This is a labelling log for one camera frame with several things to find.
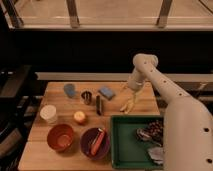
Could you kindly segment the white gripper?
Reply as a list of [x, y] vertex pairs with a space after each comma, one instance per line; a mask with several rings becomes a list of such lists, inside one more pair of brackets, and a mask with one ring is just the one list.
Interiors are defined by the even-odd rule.
[[136, 92], [140, 91], [143, 88], [144, 83], [135, 81], [132, 77], [129, 77], [127, 80], [127, 86], [134, 91], [132, 97], [120, 108], [121, 112], [129, 113], [135, 106], [138, 98]]

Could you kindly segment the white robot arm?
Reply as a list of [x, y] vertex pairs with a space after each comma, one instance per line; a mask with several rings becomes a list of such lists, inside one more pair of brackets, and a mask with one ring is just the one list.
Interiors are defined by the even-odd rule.
[[165, 100], [163, 170], [213, 171], [213, 115], [203, 103], [156, 69], [155, 55], [136, 54], [133, 64], [127, 82], [133, 97], [120, 110], [127, 114], [133, 109], [146, 79]]

